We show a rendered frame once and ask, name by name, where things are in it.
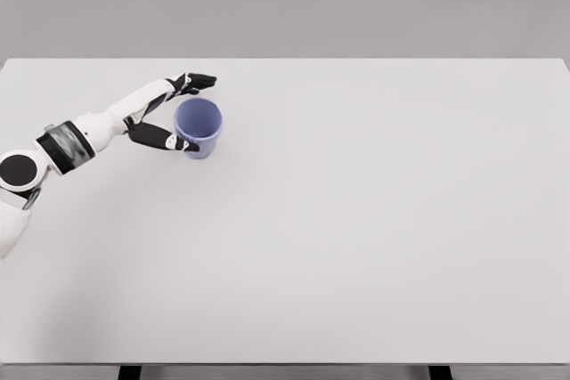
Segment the blue plastic cup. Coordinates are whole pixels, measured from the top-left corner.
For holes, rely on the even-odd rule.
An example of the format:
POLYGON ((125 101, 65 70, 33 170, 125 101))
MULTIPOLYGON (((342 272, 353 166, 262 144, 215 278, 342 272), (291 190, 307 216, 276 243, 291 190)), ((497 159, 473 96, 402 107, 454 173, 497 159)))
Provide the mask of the blue plastic cup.
POLYGON ((185 100, 175 110, 177 135, 199 147, 198 151, 186 150, 188 158, 207 158, 216 147, 223 123, 222 111, 215 103, 205 98, 185 100))

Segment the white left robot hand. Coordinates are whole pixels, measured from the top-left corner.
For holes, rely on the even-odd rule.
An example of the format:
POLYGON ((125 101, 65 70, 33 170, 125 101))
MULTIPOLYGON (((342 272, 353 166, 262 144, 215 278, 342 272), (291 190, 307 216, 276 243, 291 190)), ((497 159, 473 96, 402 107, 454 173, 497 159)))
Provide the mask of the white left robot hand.
POLYGON ((216 80, 213 76, 185 72, 177 77, 155 80, 137 89, 107 108, 114 134, 126 134, 132 142, 157 150, 202 154, 198 143, 186 141, 176 133, 143 120, 164 103, 179 96, 198 95, 213 87, 216 80))

